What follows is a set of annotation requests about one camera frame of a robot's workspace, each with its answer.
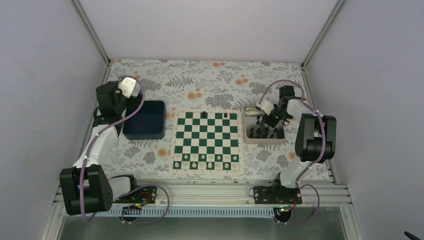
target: floral tablecloth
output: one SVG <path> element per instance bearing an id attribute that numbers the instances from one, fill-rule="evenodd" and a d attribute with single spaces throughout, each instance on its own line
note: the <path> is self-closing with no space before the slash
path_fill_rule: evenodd
<path id="1" fill-rule="evenodd" d="M 103 166 L 108 177 L 133 174 L 139 179 L 187 180 L 271 180 L 286 168 L 295 154 L 299 122 L 285 127 L 285 141 L 279 145 L 243 144 L 243 175 L 175 174 L 169 172 L 170 148 L 176 108 L 241 109 L 254 105 L 272 82 L 289 79 L 304 86 L 299 63 L 198 60 L 114 59 L 108 80 L 121 75 L 138 78 L 146 88 L 146 100 L 166 105 L 165 137 L 161 140 L 128 140 L 123 134 L 113 145 Z M 275 85 L 266 99 L 276 103 Z M 301 91 L 295 88 L 297 96 Z M 326 180 L 327 168 L 316 164 L 306 180 Z"/>

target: blue plastic container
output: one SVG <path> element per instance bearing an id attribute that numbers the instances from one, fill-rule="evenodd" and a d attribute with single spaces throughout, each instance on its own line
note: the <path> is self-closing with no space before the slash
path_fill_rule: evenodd
<path id="1" fill-rule="evenodd" d="M 136 108 L 127 108 L 125 117 Z M 123 122 L 122 133 L 129 140 L 163 139 L 167 109 L 163 101 L 144 101 L 140 111 Z"/>

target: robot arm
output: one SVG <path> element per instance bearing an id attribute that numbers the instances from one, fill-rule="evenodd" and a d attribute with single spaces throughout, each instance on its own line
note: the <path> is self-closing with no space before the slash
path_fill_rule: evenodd
<path id="1" fill-rule="evenodd" d="M 279 173 L 270 187 L 255 187 L 262 195 L 258 196 L 256 203 L 261 199 L 273 199 L 275 203 L 289 203 L 292 198 L 297 203 L 302 203 L 300 190 L 297 187 L 297 181 L 301 181 L 305 175 L 300 174 L 309 168 L 309 164 L 317 160 L 320 156 L 323 138 L 322 130 L 317 112 L 312 112 L 306 107 L 300 97 L 295 96 L 293 86 L 283 86 L 279 89 L 278 104 L 272 105 L 269 101 L 263 99 L 257 104 L 266 114 L 262 118 L 262 123 L 275 127 L 279 121 L 287 119 L 300 120 L 294 144 L 295 153 L 299 158 L 293 159 L 287 168 Z M 330 115 L 322 115 L 325 134 L 325 149 L 322 158 L 318 163 L 323 163 L 327 159 L 333 158 L 336 151 L 336 118 Z"/>
<path id="2" fill-rule="evenodd" d="M 98 108 L 94 111 L 93 129 L 89 143 L 99 131 L 123 118 L 124 110 L 129 106 L 138 106 L 142 94 L 131 96 L 136 81 L 126 77 L 122 81 L 110 81 L 96 88 Z M 62 169 L 59 175 L 64 205 L 69 215 L 81 214 L 80 188 L 84 188 L 84 206 L 86 213 L 108 211 L 114 200 L 134 188 L 135 179 L 131 176 L 119 176 L 107 179 L 102 164 L 105 163 L 112 145 L 117 141 L 123 124 L 117 124 L 104 131 L 93 143 L 89 156 L 86 156 L 88 145 L 83 155 L 71 168 Z M 79 185 L 81 167 L 87 159 L 84 181 L 88 185 Z"/>

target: chessboard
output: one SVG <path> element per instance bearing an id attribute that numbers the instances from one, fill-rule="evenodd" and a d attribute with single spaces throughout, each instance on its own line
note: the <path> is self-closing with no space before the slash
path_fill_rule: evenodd
<path id="1" fill-rule="evenodd" d="M 239 110 L 176 109 L 169 170 L 243 174 L 241 118 Z"/>

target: white enclosure panel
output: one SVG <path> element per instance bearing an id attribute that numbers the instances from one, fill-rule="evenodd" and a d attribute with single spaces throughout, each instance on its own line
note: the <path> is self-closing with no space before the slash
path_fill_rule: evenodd
<path id="1" fill-rule="evenodd" d="M 80 0 L 110 58 L 297 62 L 337 0 Z"/>
<path id="2" fill-rule="evenodd" d="M 348 0 L 306 67 L 366 239 L 424 239 L 424 1 Z"/>
<path id="3" fill-rule="evenodd" d="M 0 239 L 39 239 L 105 63 L 69 0 L 0 3 Z"/>

